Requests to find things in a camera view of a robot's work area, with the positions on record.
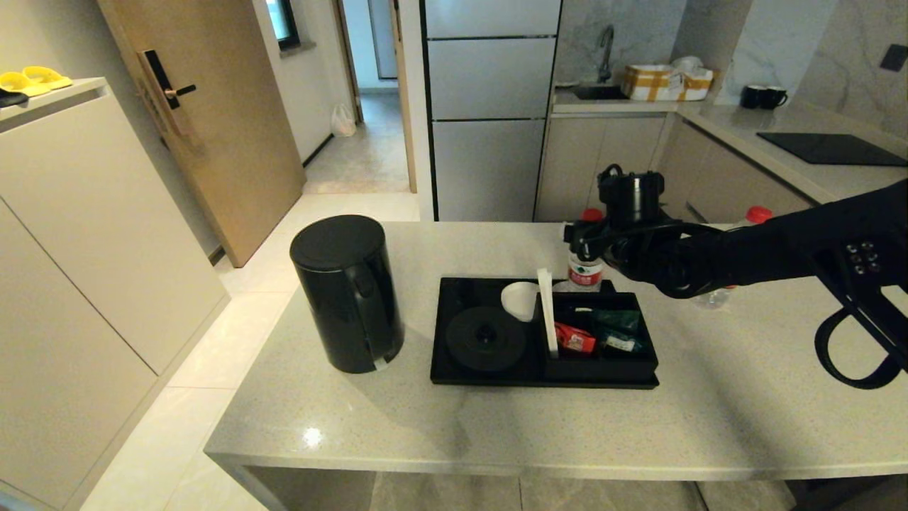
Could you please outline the wooden door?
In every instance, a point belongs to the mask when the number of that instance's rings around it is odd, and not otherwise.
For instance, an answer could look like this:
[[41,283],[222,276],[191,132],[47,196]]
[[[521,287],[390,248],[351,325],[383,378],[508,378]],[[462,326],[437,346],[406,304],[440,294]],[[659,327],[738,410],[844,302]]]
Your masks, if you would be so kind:
[[[231,264],[252,259],[301,197],[302,159],[254,0],[97,0],[146,108]],[[157,51],[194,136],[176,136],[137,52]]]

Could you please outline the cardboard box with yellow tape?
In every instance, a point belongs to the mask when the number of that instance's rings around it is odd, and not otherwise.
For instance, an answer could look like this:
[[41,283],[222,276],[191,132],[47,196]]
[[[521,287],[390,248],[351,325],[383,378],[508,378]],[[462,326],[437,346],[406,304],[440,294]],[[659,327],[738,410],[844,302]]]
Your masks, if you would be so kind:
[[713,80],[713,70],[685,56],[670,65],[627,65],[620,91],[632,101],[701,101]]

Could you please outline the metal kitchen faucet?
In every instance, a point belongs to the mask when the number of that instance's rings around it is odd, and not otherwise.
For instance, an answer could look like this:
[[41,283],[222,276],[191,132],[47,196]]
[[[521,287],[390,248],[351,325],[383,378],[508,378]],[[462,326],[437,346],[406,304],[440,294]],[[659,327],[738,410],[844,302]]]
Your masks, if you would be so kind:
[[599,47],[602,49],[601,61],[597,68],[597,84],[606,84],[613,75],[611,54],[615,41],[615,26],[606,25],[599,35]]

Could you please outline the long white sachet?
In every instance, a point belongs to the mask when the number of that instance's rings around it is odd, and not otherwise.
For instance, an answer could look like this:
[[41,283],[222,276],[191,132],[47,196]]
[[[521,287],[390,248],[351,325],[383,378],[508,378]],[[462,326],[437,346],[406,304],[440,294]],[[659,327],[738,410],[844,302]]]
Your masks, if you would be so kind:
[[536,281],[538,281],[539,295],[541,296],[548,353],[552,359],[557,359],[559,350],[554,316],[553,275],[547,268],[539,268],[536,271]]

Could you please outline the red-capped water bottle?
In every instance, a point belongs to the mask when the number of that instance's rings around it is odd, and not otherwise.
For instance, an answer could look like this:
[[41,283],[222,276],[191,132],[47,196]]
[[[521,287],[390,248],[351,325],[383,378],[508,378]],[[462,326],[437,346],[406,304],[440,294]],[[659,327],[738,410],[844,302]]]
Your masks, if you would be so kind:
[[[748,208],[745,216],[741,220],[739,220],[735,224],[729,224],[726,230],[730,231],[736,229],[744,229],[745,227],[749,226],[756,226],[756,224],[765,223],[772,217],[774,217],[774,212],[771,209],[763,206],[752,206]],[[729,301],[730,295],[733,294],[733,291],[735,291],[736,288],[737,287],[735,285],[732,285],[732,287],[721,287],[714,289],[709,293],[697,295],[697,297],[693,298],[692,300],[695,304],[700,305],[700,307],[706,309],[719,309],[723,307],[723,305],[726,304],[727,301]]]
[[565,293],[597,293],[602,285],[603,271],[603,259],[584,261],[574,250],[570,249],[567,281],[563,283],[562,291]]

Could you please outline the round black kettle base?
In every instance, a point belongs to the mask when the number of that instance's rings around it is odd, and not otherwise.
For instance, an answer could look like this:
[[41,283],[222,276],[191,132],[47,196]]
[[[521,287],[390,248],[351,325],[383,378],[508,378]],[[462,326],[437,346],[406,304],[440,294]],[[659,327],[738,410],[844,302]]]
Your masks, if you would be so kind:
[[522,323],[495,307],[457,313],[445,327],[443,340],[455,362],[481,373],[509,370],[526,351]]

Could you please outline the black electric kettle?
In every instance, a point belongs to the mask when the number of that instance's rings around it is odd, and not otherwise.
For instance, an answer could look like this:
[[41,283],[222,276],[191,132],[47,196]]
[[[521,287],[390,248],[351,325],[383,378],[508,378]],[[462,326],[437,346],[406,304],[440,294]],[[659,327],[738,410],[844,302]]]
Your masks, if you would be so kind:
[[399,355],[404,327],[377,220],[357,214],[318,220],[296,233],[289,258],[334,368],[367,374]]

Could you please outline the black induction cooktop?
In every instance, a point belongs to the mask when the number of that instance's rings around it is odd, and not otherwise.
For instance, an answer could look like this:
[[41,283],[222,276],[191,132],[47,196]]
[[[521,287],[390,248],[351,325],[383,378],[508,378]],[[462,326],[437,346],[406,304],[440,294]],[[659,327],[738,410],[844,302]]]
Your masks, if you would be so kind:
[[758,137],[812,165],[908,167],[908,159],[854,135],[758,132]]

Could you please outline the black compartment organizer box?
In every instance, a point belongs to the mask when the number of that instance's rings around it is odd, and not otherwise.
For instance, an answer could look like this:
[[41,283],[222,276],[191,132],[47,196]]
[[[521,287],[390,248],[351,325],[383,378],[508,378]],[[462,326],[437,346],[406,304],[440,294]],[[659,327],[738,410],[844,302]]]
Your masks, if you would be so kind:
[[646,343],[644,353],[623,353],[602,349],[596,342],[593,353],[559,352],[557,359],[549,356],[545,327],[535,348],[541,365],[541,378],[545,384],[554,386],[577,386],[577,388],[625,388],[653,389],[659,385],[656,368],[659,361],[655,346],[648,332],[638,298],[633,293],[555,293],[555,322],[570,324],[594,334],[591,314],[571,314],[565,308],[570,305],[586,304],[597,309],[638,310],[642,314],[639,333],[636,335]]

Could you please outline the dark kitchen sink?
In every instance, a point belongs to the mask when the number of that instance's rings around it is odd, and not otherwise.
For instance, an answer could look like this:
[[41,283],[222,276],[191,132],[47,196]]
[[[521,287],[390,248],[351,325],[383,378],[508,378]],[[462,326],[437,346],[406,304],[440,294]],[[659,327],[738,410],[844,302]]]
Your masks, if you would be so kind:
[[570,91],[581,101],[626,101],[619,85],[576,85]]

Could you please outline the white tall cabinet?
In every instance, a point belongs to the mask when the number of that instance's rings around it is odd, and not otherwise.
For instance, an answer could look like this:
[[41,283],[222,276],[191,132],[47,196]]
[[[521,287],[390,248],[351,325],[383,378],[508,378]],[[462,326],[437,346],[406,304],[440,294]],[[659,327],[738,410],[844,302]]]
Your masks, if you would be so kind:
[[104,78],[0,108],[0,511],[81,507],[229,300]]

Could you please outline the red snack packet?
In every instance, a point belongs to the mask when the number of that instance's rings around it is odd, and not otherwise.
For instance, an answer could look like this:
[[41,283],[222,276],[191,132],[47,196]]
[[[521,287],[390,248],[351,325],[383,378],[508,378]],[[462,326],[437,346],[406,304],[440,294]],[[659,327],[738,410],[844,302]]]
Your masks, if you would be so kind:
[[594,334],[560,322],[555,323],[555,340],[559,352],[583,353],[583,355],[593,353],[597,342]]

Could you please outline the yellow slipper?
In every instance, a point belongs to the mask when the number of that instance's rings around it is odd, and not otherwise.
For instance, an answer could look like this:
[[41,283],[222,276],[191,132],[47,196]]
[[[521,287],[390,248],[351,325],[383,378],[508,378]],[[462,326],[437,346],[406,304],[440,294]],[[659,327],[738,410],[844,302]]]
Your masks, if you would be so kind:
[[11,92],[22,92],[29,98],[42,96],[51,92],[49,89],[32,85],[22,72],[3,72],[0,74],[0,87]]
[[40,87],[44,87],[50,91],[72,86],[72,79],[70,77],[66,77],[49,67],[25,67],[22,72],[30,80],[32,85],[35,85],[36,87],[37,85],[40,85]]

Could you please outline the beige kitchen base cabinets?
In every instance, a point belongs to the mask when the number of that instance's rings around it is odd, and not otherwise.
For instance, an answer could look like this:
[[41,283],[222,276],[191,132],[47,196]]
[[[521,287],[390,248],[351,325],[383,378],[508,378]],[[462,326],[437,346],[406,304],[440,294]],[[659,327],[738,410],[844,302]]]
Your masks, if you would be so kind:
[[661,172],[669,216],[732,224],[752,206],[776,216],[908,179],[908,167],[810,164],[761,133],[854,135],[908,159],[908,142],[813,106],[774,111],[705,103],[581,101],[558,94],[549,119],[534,218],[573,220],[601,208],[608,165]]

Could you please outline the grey refrigerator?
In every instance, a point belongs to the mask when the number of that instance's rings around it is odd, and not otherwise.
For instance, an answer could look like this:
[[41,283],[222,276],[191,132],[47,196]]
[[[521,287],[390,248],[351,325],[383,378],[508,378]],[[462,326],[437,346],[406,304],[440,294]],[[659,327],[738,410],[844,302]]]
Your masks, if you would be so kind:
[[562,9],[421,0],[435,220],[532,220]]

